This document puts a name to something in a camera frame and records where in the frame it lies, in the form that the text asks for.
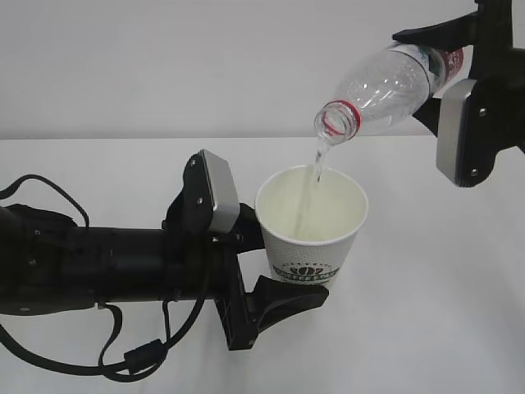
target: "white paper cup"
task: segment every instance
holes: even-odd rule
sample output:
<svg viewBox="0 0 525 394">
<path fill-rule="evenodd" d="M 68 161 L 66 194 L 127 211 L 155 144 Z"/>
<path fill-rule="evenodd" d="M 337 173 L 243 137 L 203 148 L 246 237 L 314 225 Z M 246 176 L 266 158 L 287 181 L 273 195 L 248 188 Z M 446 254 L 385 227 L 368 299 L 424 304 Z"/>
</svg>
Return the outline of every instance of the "white paper cup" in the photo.
<svg viewBox="0 0 525 394">
<path fill-rule="evenodd" d="M 368 214 L 368 198 L 352 178 L 324 168 L 313 193 L 306 239 L 294 239 L 304 180 L 312 166 L 293 167 L 268 179 L 255 199 L 272 277 L 330 287 Z"/>
</svg>

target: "bottle label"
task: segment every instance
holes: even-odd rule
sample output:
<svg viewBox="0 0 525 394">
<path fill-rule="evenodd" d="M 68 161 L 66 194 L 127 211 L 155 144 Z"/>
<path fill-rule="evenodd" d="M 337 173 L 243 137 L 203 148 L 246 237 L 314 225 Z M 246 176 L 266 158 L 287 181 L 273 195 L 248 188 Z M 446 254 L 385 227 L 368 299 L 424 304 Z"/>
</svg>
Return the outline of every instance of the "bottle label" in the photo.
<svg viewBox="0 0 525 394">
<path fill-rule="evenodd" d="M 462 49 L 447 53 L 429 47 L 400 43 L 394 43 L 388 49 L 409 55 L 425 69 L 431 86 L 430 95 L 433 95 L 458 75 L 459 70 L 463 66 L 464 56 Z"/>
</svg>

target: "plastic bottle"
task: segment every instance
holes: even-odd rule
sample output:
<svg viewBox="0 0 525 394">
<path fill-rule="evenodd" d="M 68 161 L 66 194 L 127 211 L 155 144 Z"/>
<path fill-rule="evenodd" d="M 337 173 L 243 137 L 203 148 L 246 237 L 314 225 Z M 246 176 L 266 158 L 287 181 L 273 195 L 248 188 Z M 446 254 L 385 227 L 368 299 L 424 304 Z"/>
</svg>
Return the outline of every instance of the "plastic bottle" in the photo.
<svg viewBox="0 0 525 394">
<path fill-rule="evenodd" d="M 380 131 L 413 115 L 456 76 L 463 50 L 393 44 L 365 59 L 341 81 L 316 116 L 317 134 L 330 146 Z"/>
</svg>

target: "white table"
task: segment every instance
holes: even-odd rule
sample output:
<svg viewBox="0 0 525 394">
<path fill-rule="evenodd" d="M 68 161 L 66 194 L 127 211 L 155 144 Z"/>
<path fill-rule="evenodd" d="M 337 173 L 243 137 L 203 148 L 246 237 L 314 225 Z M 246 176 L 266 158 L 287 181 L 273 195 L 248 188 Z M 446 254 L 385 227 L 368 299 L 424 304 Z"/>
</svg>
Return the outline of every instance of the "white table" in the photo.
<svg viewBox="0 0 525 394">
<path fill-rule="evenodd" d="M 95 226 L 158 227 L 181 188 L 188 157 L 227 159 L 240 199 L 252 203 L 272 173 L 312 160 L 312 139 L 3 141 L 0 186 L 36 172 L 52 178 Z M 473 190 L 435 169 L 432 137 L 369 137 L 328 162 L 368 193 L 371 210 L 326 304 L 229 352 L 212 302 L 151 378 L 134 385 L 75 378 L 0 351 L 5 393 L 523 393 L 525 392 L 525 158 L 501 155 Z M 45 186 L 10 202 L 80 218 Z M 246 286 L 268 275 L 263 252 L 241 258 Z M 171 306 L 172 325 L 191 302 Z M 123 305 L 124 331 L 107 361 L 162 337 L 158 303 Z M 111 331 L 107 311 L 2 316 L 29 349 L 94 364 Z"/>
</svg>

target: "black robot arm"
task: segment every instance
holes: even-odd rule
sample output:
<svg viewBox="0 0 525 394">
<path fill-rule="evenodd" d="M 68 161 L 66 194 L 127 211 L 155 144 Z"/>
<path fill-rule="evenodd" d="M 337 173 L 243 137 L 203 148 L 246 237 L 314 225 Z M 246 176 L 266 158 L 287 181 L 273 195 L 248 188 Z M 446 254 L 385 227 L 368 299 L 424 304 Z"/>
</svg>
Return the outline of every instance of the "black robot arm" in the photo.
<svg viewBox="0 0 525 394">
<path fill-rule="evenodd" d="M 393 36 L 448 52 L 473 46 L 468 78 L 414 114 L 437 136 L 438 169 L 462 187 L 482 183 L 500 151 L 525 142 L 525 50 L 514 48 L 512 0 L 476 3 L 459 19 Z"/>
<path fill-rule="evenodd" d="M 28 176 L 26 179 L 40 179 Z M 174 336 L 125 354 L 122 363 L 73 366 L 33 355 L 0 326 L 0 342 L 13 354 L 56 372 L 99 375 L 131 382 L 154 372 L 189 330 L 205 299 L 214 300 L 230 350 L 249 349 L 260 332 L 293 314 L 321 306 L 322 286 L 300 286 L 260 277 L 244 290 L 238 254 L 264 248 L 254 211 L 237 199 L 228 163 L 203 150 L 184 170 L 184 187 L 157 230 L 78 227 L 60 213 L 24 205 L 0 208 L 0 314 L 32 316 L 95 305 L 122 317 L 112 302 L 197 300 Z M 49 185 L 75 204 L 63 190 Z M 11 195 L 16 187 L 8 188 Z M 0 192 L 0 198 L 6 196 Z M 130 375 L 117 372 L 127 369 Z"/>
</svg>

